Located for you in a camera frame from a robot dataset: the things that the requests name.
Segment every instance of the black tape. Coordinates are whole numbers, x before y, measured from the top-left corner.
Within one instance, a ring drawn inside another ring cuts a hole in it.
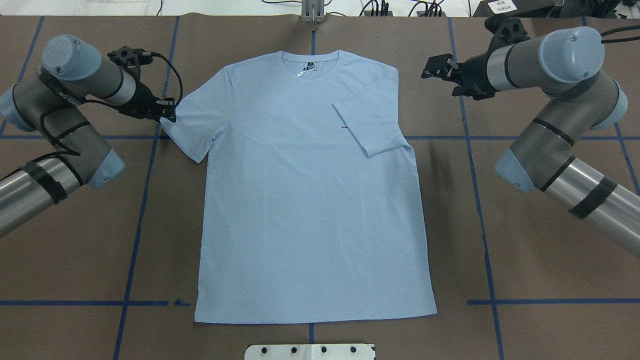
[[[580,220],[588,217],[589,214],[607,200],[617,186],[618,183],[612,179],[606,176],[603,177],[598,186],[593,188],[589,195],[580,201],[573,209],[569,210],[569,212]]]
[[[551,186],[551,184],[553,184],[554,181],[560,176],[560,174],[562,174],[566,170],[566,168],[568,168],[569,165],[573,163],[574,160],[575,156],[571,155],[571,157],[564,162],[564,164],[558,169],[558,171],[556,171],[556,173],[540,188],[540,191],[545,192],[549,188],[549,186]]]
[[[86,99],[73,96],[67,88],[62,85],[60,80],[51,75],[44,66],[38,68],[38,79],[51,90],[54,94],[60,96],[65,102],[71,106],[79,106],[86,103]]]
[[[38,184],[40,184],[49,196],[51,196],[54,204],[59,204],[62,200],[67,198],[67,192],[62,185],[40,165],[33,161],[29,161],[21,166],[20,170],[29,174]]]
[[[573,140],[569,135],[567,135],[564,131],[558,129],[557,127],[549,124],[548,122],[538,119],[537,117],[535,119],[533,119],[533,122],[535,122],[536,124],[547,128],[548,130],[551,130],[551,132],[553,132],[554,134],[556,134],[557,136],[560,136],[564,141],[566,141],[569,145],[574,146],[575,145],[575,140]]]
[[[511,86],[521,89],[521,87],[519,87],[513,82],[513,80],[511,79],[511,76],[509,75],[509,55],[511,55],[511,51],[513,50],[514,47],[516,47],[516,45],[510,47],[509,50],[507,50],[507,55],[505,55],[504,57],[504,75],[507,77],[507,81],[509,81],[509,84],[511,84]]]

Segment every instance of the t-shirt sleeve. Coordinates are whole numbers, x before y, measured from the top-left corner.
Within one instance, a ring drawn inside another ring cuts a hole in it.
[[[398,71],[379,78],[333,107],[369,157],[409,146],[398,126]]]
[[[178,147],[199,163],[227,128],[232,100],[233,87],[225,67],[180,102],[175,123],[164,118],[160,123]]]

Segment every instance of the light blue t-shirt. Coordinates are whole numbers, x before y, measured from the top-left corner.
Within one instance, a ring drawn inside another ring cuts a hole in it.
[[[226,66],[162,119],[191,159],[209,153],[196,322],[436,312],[397,95],[391,66],[280,51]]]

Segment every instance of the t-shirt hem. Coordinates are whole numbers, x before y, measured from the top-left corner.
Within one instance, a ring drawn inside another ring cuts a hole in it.
[[[326,315],[310,315],[309,313],[301,314],[273,314],[270,313],[268,318],[259,318],[260,316],[254,316],[249,318],[238,318],[236,316],[220,316],[220,315],[198,315],[194,317],[195,322],[202,323],[226,323],[226,324],[293,324],[293,323],[316,323],[316,322],[343,322],[343,321],[358,321],[358,320],[391,320],[391,319],[404,319],[404,318],[416,318],[420,316],[428,316],[437,313],[436,306],[425,309],[424,307],[409,309],[401,313],[390,313],[384,311],[377,311],[371,313],[359,313],[350,311],[341,314]]]

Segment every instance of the cable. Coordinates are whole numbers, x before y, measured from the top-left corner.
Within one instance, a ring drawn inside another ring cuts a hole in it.
[[[58,111],[58,110],[62,110],[62,109],[70,109],[69,106],[64,105],[64,106],[58,106],[57,108],[53,108],[51,110],[47,110],[45,112],[43,112],[40,115],[40,119],[39,119],[39,124],[40,124],[40,132],[42,132],[42,134],[47,138],[47,140],[51,143],[51,145],[53,146],[60,146],[62,149],[65,149],[67,151],[66,155],[73,155],[73,156],[80,156],[80,153],[71,149],[70,147],[66,146],[65,144],[61,143],[60,140],[56,139],[55,137],[53,137],[53,135],[49,132],[49,130],[47,130],[47,127],[44,124],[44,118],[46,116],[48,116],[49,114]]]
[[[442,4],[444,0],[440,1],[439,3],[436,3],[435,1],[428,3],[427,1],[416,1],[416,3],[413,5],[413,8],[411,8],[411,11],[409,11],[409,15],[407,15],[407,17],[410,17],[411,14],[413,14],[413,10],[415,9],[416,6],[418,6],[419,4],[424,4],[424,14],[422,14],[422,16],[428,16],[428,13],[431,12],[435,12],[434,16],[438,16],[438,10],[440,12],[440,14],[442,14],[442,8],[440,7],[440,4]]]
[[[615,29],[611,29],[609,31],[605,31],[602,34],[600,34],[600,36],[601,37],[606,37],[607,35],[620,33],[622,31],[630,31],[630,30],[638,30],[638,29],[640,29],[640,25],[623,26],[622,28],[615,28]],[[603,44],[611,44],[611,43],[615,43],[615,42],[627,42],[627,41],[633,41],[633,40],[640,40],[640,37],[617,38],[617,39],[611,39],[611,40],[602,40],[602,43]]]
[[[263,3],[265,4],[285,4],[285,3],[298,3],[301,4],[302,1],[299,0],[279,0],[279,1],[267,1],[267,0],[262,0]]]
[[[178,74],[178,70],[176,70],[175,67],[173,67],[173,64],[171,62],[169,62],[169,59],[165,58],[164,55],[159,54],[159,53],[154,53],[152,51],[151,52],[151,56],[164,60],[166,62],[166,64],[169,65],[169,67],[173,70],[173,73],[175,74],[175,77],[178,78],[178,85],[180,85],[180,97],[178,97],[178,101],[176,101],[175,105],[174,105],[175,107],[177,107],[180,104],[180,102],[182,101],[182,78],[180,77],[180,74]]]
[[[615,42],[628,42],[628,41],[634,41],[634,40],[640,40],[640,37],[617,38],[617,39],[611,39],[611,40],[603,40],[602,43],[603,44],[613,44]]]
[[[362,11],[358,14],[358,16],[362,16],[362,14],[364,14],[364,10],[369,4],[371,4],[371,16],[373,16],[373,3],[376,3],[376,8],[378,8],[378,0],[369,0],[368,3],[364,4],[364,6],[362,7]]]
[[[47,130],[47,128],[45,127],[44,124],[44,118],[55,112],[58,110],[62,110],[62,109],[71,109],[71,106],[69,105],[64,105],[64,106],[58,106],[57,108],[53,108],[51,110],[47,110],[45,112],[43,112],[40,116],[40,119],[38,120],[39,124],[40,124],[40,130],[42,132],[42,134],[46,137],[47,141],[49,141],[49,143],[51,143],[51,145],[53,146],[60,146],[62,149],[64,149],[64,151],[54,151],[54,152],[50,152],[49,154],[44,154],[41,155],[33,160],[31,160],[34,163],[37,163],[38,161],[44,160],[44,159],[49,159],[49,158],[55,158],[58,157],[60,155],[70,155],[70,156],[80,156],[80,153],[71,149],[70,147],[66,146],[65,144],[61,143],[60,140],[56,140],[53,135],[49,132],[49,130]],[[3,177],[2,180],[5,180],[7,177],[10,177],[11,175],[16,174],[17,172],[21,171],[22,169],[17,168],[15,169],[11,174],[8,174],[7,176]]]

